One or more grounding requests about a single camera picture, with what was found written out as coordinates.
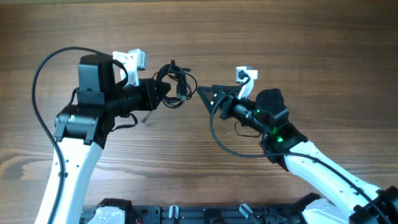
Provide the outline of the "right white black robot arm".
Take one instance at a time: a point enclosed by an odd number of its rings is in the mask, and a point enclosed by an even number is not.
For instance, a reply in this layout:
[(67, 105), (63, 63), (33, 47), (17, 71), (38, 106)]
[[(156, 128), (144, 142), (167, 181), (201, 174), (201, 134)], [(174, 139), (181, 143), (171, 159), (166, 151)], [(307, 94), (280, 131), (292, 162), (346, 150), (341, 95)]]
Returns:
[(254, 101), (239, 97), (238, 86), (201, 86), (198, 94), (209, 113), (235, 118), (259, 133), (263, 153), (315, 187), (348, 223), (397, 223), (397, 187), (367, 183), (333, 162), (290, 121), (279, 89), (261, 91)]

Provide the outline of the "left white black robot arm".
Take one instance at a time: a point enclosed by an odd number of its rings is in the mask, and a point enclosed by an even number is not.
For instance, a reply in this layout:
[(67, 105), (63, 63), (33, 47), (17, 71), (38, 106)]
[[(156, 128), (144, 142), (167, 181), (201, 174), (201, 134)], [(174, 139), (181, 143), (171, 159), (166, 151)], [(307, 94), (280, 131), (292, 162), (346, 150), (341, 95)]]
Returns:
[(78, 87), (55, 118), (49, 138), (54, 157), (36, 223), (78, 223), (91, 175), (115, 119), (133, 111), (153, 111), (170, 91), (168, 83), (140, 79), (147, 54), (140, 50), (111, 55), (92, 52), (78, 64)]

